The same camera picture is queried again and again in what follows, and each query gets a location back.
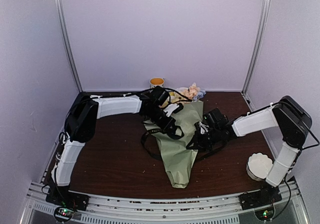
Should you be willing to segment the cream fake flower bunch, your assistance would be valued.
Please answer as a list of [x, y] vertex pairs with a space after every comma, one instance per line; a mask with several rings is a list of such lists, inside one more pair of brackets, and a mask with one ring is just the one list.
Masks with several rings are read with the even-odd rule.
[[165, 102], [161, 105], [161, 107], [165, 108], [170, 103], [175, 103], [175, 102], [184, 101], [184, 100], [185, 100], [185, 98], [182, 97], [180, 94], [173, 92], [173, 91], [169, 91], [169, 96], [167, 97]]

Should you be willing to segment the green wrapping paper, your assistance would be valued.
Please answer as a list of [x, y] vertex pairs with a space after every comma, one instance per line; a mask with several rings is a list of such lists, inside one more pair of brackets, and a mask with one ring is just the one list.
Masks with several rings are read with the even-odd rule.
[[[186, 188], [190, 174], [197, 157], [197, 150], [187, 149], [196, 131], [195, 124], [203, 120], [202, 101], [189, 102], [177, 114], [173, 115], [175, 124], [181, 129], [176, 131], [178, 136], [184, 134], [180, 139], [174, 140], [168, 135], [160, 132], [160, 128], [151, 121], [145, 123], [147, 132], [142, 136], [141, 144], [152, 158], [163, 162], [165, 172], [174, 188]], [[157, 142], [160, 154], [153, 153], [146, 147], [146, 142], [153, 136]]]

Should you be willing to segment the white round bowl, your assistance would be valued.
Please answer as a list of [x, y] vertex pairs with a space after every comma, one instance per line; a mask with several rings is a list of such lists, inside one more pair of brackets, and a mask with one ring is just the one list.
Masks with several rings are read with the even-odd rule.
[[176, 90], [179, 92], [183, 92], [183, 91], [187, 91], [188, 88], [187, 87], [179, 87], [179, 88], [176, 88]]

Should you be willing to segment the pink fake flower stem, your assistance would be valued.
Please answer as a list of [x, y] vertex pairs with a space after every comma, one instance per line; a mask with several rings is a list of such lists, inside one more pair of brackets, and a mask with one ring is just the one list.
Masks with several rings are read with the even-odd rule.
[[193, 96], [194, 94], [197, 92], [197, 90], [199, 90], [200, 87], [198, 87], [196, 85], [196, 83], [193, 83], [191, 86], [188, 87], [188, 90], [187, 91], [183, 91], [181, 92], [184, 96], [186, 96], [188, 99], [191, 99], [193, 100]]

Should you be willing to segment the blue fake flower stem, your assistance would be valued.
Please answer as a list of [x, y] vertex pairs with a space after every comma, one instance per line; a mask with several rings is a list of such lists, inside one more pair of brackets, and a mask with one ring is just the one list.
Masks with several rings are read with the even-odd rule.
[[193, 101], [199, 101], [200, 99], [202, 99], [206, 94], [206, 91], [205, 90], [197, 90], [196, 93], [194, 94], [193, 96]]

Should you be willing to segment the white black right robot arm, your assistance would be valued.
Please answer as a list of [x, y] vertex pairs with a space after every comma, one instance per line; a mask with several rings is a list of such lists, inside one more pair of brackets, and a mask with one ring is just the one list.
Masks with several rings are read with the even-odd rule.
[[269, 185], [256, 194], [256, 200], [265, 205], [276, 195], [273, 187], [285, 180], [300, 154], [307, 149], [304, 145], [307, 137], [315, 140], [314, 147], [319, 146], [320, 141], [311, 131], [312, 122], [307, 111], [289, 95], [232, 120], [215, 108], [204, 114], [203, 121], [195, 123], [195, 133], [187, 149], [206, 151], [207, 156], [211, 156], [222, 149], [214, 148], [215, 144], [225, 147], [233, 139], [261, 131], [275, 157], [264, 177]]

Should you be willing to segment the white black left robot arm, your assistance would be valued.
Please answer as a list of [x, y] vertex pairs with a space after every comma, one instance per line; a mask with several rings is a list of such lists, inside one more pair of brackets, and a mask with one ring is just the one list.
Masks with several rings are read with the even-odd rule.
[[156, 128], [142, 135], [142, 145], [155, 133], [166, 134], [173, 140], [181, 139], [184, 132], [176, 125], [173, 114], [181, 111], [183, 102], [190, 102], [190, 99], [183, 96], [182, 100], [173, 103], [171, 91], [170, 88], [155, 87], [115, 96], [79, 93], [67, 114], [62, 133], [64, 147], [57, 155], [49, 179], [50, 185], [57, 186], [52, 192], [53, 199], [61, 206], [67, 206], [72, 201], [71, 193], [63, 187], [69, 186], [77, 158], [85, 144], [94, 137], [96, 122], [100, 118], [129, 113], [149, 118]]

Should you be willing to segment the patterned cup yellow inside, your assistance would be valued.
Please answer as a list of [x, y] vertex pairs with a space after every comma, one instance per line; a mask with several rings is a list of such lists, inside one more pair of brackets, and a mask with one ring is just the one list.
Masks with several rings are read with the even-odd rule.
[[159, 78], [159, 77], [155, 77], [155, 78], [151, 78], [149, 80], [149, 85], [150, 85], [150, 88], [156, 88], [156, 87], [164, 87], [164, 83], [165, 83], [165, 80], [163, 78]]

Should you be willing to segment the white scalloped bowl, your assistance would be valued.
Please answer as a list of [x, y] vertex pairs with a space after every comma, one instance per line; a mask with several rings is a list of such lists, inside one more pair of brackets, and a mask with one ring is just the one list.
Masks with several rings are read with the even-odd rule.
[[263, 181], [270, 172], [272, 165], [273, 161], [267, 155], [254, 153], [248, 158], [246, 171], [251, 179]]

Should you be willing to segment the aluminium front rail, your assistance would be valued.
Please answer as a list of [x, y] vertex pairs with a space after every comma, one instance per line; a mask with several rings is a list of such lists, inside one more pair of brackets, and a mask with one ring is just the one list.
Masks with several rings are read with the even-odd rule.
[[[67, 223], [311, 223], [299, 187], [288, 182], [290, 202], [272, 221], [259, 220], [263, 209], [281, 212], [289, 198], [288, 187], [279, 186], [282, 200], [273, 204], [244, 210], [242, 193], [183, 199], [134, 199], [86, 194], [87, 209], [78, 210]], [[48, 187], [31, 182], [24, 209], [18, 223], [59, 223], [53, 216], [57, 205], [46, 202]]]

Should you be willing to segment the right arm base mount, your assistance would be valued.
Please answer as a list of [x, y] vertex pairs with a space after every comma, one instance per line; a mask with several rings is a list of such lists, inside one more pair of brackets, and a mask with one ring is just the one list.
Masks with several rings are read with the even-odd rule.
[[275, 203], [282, 200], [279, 187], [263, 185], [259, 190], [244, 192], [239, 196], [242, 210], [253, 209], [259, 221], [271, 221], [275, 217]]

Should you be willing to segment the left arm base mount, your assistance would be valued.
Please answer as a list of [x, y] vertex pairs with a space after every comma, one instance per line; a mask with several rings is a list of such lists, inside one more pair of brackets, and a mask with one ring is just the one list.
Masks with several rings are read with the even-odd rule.
[[58, 186], [50, 178], [48, 181], [49, 190], [46, 194], [46, 202], [57, 205], [53, 216], [58, 223], [66, 223], [73, 218], [73, 215], [81, 210], [85, 211], [88, 206], [89, 196], [69, 191], [69, 186]]

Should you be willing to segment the right aluminium frame post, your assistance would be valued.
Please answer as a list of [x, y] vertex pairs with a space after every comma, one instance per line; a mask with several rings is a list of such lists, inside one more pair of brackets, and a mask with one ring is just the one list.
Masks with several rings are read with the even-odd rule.
[[260, 18], [259, 18], [259, 23], [258, 23], [258, 28], [257, 28], [257, 34], [254, 42], [254, 48], [252, 51], [252, 55], [250, 58], [250, 63], [249, 63], [249, 68], [248, 72], [244, 81], [244, 86], [242, 88], [242, 94], [245, 96], [248, 93], [249, 90], [249, 85], [251, 83], [252, 77], [254, 75], [254, 70], [257, 64], [257, 60], [259, 57], [260, 49], [262, 46], [263, 42], [263, 37], [265, 33], [265, 29], [267, 26], [267, 20], [269, 17], [269, 12], [270, 12], [270, 5], [271, 5], [272, 0], [262, 0], [262, 5], [261, 5], [261, 12], [260, 12]]

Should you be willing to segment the aluminium frame post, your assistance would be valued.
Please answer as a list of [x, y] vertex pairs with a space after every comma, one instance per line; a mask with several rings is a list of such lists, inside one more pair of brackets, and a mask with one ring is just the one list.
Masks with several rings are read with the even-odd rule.
[[257, 60], [259, 57], [260, 49], [262, 46], [263, 42], [263, 37], [265, 33], [265, 29], [267, 26], [267, 20], [269, 17], [269, 12], [270, 12], [270, 5], [271, 5], [272, 0], [262, 0], [262, 5], [261, 5], [261, 12], [260, 12], [260, 18], [259, 18], [259, 23], [258, 23], [258, 28], [257, 28], [257, 34], [254, 42], [254, 48], [252, 51], [252, 55], [250, 58], [250, 63], [249, 63], [249, 68], [248, 72], [244, 81], [244, 86], [242, 88], [242, 94], [245, 96], [248, 93], [249, 90], [249, 85], [251, 83], [252, 77], [254, 75], [254, 70], [257, 64]]
[[54, 1], [55, 1], [56, 9], [57, 9], [60, 31], [62, 33], [62, 41], [63, 41], [64, 47], [65, 47], [64, 49], [65, 49], [66, 57], [67, 57], [68, 64], [69, 64], [69, 67], [71, 70], [71, 74], [72, 74], [73, 80], [76, 84], [77, 90], [79, 92], [82, 92], [83, 88], [82, 88], [79, 74], [78, 74], [76, 64], [74, 61], [74, 56], [72, 53], [71, 43], [70, 43], [68, 30], [67, 30], [67, 24], [65, 21], [66, 19], [65, 19], [64, 10], [63, 10], [63, 1], [62, 0], [54, 0]]

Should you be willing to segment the left aluminium frame post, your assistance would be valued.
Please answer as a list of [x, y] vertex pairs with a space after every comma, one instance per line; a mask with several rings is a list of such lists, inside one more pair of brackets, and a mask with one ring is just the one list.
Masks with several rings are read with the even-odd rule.
[[54, 0], [54, 1], [55, 1], [56, 9], [57, 9], [60, 31], [62, 33], [62, 41], [63, 41], [64, 47], [65, 47], [64, 49], [65, 49], [66, 57], [67, 57], [68, 64], [69, 64], [69, 67], [71, 70], [71, 74], [72, 74], [73, 80], [76, 84], [77, 90], [79, 92], [82, 92], [83, 88], [82, 88], [79, 74], [78, 74], [76, 64], [74, 61], [74, 56], [72, 53], [71, 43], [70, 43], [68, 30], [67, 30], [67, 24], [65, 21], [66, 19], [65, 19], [64, 10], [63, 10], [63, 1], [62, 0]]

